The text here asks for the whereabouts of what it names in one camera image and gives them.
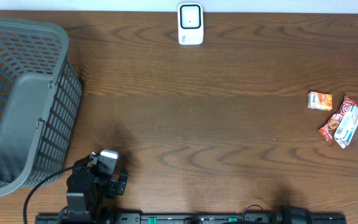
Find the white Panadol medicine box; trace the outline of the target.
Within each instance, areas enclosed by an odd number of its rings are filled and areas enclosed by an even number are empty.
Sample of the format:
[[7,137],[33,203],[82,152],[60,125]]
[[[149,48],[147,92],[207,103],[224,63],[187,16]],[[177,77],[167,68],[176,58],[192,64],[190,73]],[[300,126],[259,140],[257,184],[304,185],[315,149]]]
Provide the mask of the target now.
[[347,147],[358,127],[358,106],[352,105],[334,133],[334,140],[342,147]]

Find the red Top chocolate bar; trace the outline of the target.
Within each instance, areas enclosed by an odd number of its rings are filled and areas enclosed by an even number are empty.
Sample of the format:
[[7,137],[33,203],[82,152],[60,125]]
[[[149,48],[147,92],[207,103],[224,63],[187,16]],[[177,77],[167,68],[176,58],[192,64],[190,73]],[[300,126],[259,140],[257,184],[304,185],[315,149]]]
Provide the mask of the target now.
[[344,100],[342,105],[338,109],[336,113],[334,113],[328,121],[325,123],[323,127],[319,129],[319,133],[327,140],[328,142],[332,142],[334,139],[334,133],[340,125],[344,115],[350,110],[351,106],[357,106],[358,102],[356,100],[350,98],[347,95],[344,95]]

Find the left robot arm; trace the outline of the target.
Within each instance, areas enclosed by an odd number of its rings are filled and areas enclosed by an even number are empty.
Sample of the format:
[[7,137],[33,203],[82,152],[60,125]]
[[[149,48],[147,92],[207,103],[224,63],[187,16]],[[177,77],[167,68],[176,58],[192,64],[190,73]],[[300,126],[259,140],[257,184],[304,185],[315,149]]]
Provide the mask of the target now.
[[119,177],[112,175],[116,159],[102,155],[86,157],[75,163],[67,179],[67,207],[60,214],[61,223],[115,223],[115,215],[103,207],[105,199],[123,195],[129,174],[121,168]]

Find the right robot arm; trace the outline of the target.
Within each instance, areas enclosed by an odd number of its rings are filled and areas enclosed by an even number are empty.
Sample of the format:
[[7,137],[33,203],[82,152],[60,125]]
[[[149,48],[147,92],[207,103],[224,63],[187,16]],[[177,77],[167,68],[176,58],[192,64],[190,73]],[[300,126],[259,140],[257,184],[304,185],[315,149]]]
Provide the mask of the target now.
[[280,208],[272,218],[275,224],[312,224],[312,218],[309,211],[298,207]]

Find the small orange snack packet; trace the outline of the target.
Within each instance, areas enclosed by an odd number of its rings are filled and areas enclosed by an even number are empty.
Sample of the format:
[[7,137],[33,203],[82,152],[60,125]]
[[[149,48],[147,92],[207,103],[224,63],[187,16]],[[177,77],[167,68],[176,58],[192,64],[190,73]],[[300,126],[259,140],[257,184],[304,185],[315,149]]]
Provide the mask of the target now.
[[331,111],[333,97],[330,94],[311,91],[308,93],[307,107],[314,110]]

